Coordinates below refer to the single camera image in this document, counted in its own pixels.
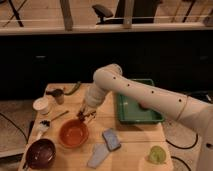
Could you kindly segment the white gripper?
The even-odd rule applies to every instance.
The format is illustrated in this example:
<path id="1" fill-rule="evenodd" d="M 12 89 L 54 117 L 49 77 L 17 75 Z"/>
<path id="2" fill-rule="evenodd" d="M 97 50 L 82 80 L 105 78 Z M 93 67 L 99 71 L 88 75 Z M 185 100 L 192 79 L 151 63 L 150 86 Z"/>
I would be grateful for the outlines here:
<path id="1" fill-rule="evenodd" d="M 105 101 L 107 91 L 98 87 L 96 84 L 91 84 L 85 92 L 84 101 L 87 106 L 91 108 L 98 108 Z M 78 117 L 84 117 L 86 111 L 86 106 L 81 106 L 78 112 Z M 97 112 L 93 111 L 86 115 L 87 119 L 94 119 L 96 117 Z"/>

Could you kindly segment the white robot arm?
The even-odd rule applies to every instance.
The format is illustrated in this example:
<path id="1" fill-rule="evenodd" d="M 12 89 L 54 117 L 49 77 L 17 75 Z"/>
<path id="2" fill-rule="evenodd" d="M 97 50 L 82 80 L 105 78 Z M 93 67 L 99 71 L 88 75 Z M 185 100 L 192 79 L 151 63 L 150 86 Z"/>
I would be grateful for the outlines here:
<path id="1" fill-rule="evenodd" d="M 94 113 L 107 94 L 116 92 L 130 97 L 146 108 L 164 114 L 195 131 L 202 137 L 196 171 L 213 171 L 213 104 L 162 88 L 135 82 L 122 76 L 117 64 L 97 69 L 93 83 L 85 92 L 80 118 Z"/>

